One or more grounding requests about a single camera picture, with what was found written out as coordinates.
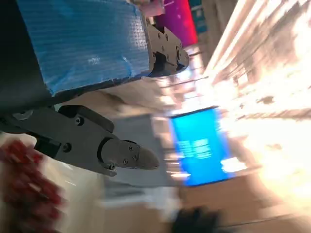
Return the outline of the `black gloved robot right hand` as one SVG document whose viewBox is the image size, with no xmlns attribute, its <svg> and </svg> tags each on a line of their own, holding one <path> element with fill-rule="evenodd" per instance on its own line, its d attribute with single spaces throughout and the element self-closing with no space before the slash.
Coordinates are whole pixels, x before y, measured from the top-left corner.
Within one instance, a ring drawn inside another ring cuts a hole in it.
<svg viewBox="0 0 311 233">
<path fill-rule="evenodd" d="M 181 209 L 172 223 L 171 233 L 215 233 L 220 213 L 204 207 Z"/>
</svg>

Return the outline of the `bare black robot left hand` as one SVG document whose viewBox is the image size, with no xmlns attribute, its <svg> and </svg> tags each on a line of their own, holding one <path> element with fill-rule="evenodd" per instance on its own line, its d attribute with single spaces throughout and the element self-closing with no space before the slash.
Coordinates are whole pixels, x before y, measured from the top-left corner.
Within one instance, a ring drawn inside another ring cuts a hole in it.
<svg viewBox="0 0 311 233">
<path fill-rule="evenodd" d="M 180 39 L 125 0 L 0 3 L 0 129 L 35 137 L 57 161 L 110 177 L 116 167 L 157 169 L 158 158 L 115 136 L 109 119 L 66 101 L 188 66 Z"/>
</svg>

